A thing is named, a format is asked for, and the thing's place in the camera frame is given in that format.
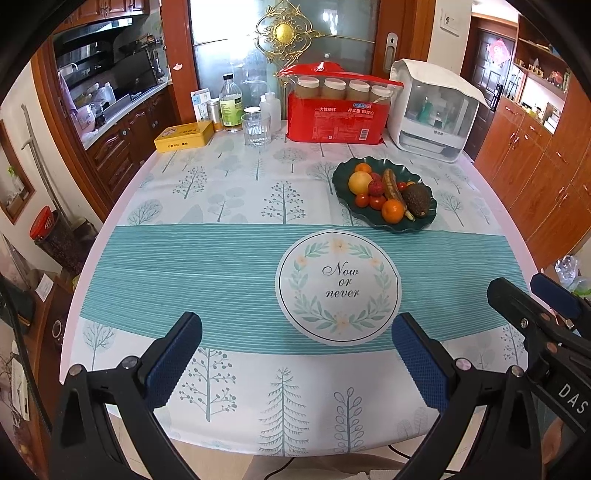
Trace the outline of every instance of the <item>banana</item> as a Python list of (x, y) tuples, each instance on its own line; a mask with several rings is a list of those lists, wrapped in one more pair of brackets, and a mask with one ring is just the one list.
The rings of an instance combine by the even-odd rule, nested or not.
[(384, 195), (386, 195), (386, 198), (388, 200), (398, 200), (399, 202), (401, 202), (402, 206), (404, 207), (404, 216), (408, 218), (411, 222), (414, 222), (414, 216), (412, 213), (408, 211), (406, 202), (402, 198), (402, 195), (400, 195), (400, 191), (396, 186), (396, 175), (394, 175), (394, 172), (391, 168), (386, 168), (386, 170), (384, 170), (382, 182), (384, 184)]

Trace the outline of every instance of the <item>orange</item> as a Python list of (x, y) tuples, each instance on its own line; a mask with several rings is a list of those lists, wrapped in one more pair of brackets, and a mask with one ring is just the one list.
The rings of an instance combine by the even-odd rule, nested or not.
[(356, 171), (349, 177), (349, 190), (355, 195), (361, 193), (367, 194), (368, 185), (372, 181), (372, 177), (369, 173), (364, 171)]
[(382, 218), (388, 223), (398, 223), (404, 217), (404, 206), (399, 200), (388, 200), (382, 205)]
[(365, 173), (371, 173), (371, 167), (367, 163), (358, 163), (355, 165), (355, 171), (364, 171)]

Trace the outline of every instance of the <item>blue rubber pad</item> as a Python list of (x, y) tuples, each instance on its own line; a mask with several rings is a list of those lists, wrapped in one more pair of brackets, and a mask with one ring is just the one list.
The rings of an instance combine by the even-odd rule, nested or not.
[(392, 323), (392, 342), (427, 406), (444, 412), (449, 403), (447, 377), (401, 315)]

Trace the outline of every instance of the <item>glass door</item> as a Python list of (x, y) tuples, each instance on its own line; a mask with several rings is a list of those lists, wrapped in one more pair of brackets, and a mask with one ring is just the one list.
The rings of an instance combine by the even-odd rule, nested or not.
[(293, 63), (330, 60), (345, 70), (372, 71), (380, 0), (190, 0), (199, 87), (212, 97), (233, 73), (244, 106), (269, 89), (285, 91), (275, 74)]

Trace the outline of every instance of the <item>screw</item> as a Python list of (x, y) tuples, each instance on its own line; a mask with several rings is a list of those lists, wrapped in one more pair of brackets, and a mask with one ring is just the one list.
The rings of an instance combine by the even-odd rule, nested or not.
[(68, 373), (73, 377), (78, 375), (80, 372), (82, 372), (82, 365), (80, 364), (72, 365), (68, 370)]
[(523, 377), (523, 369), (519, 365), (513, 365), (511, 367), (511, 373), (516, 377)]
[(456, 359), (456, 367), (465, 372), (472, 368), (472, 364), (467, 358), (458, 358)]
[(126, 356), (122, 361), (121, 361), (121, 366), (127, 370), (129, 370), (130, 368), (135, 367), (138, 364), (139, 358), (137, 358), (135, 355), (130, 355), (130, 356)]

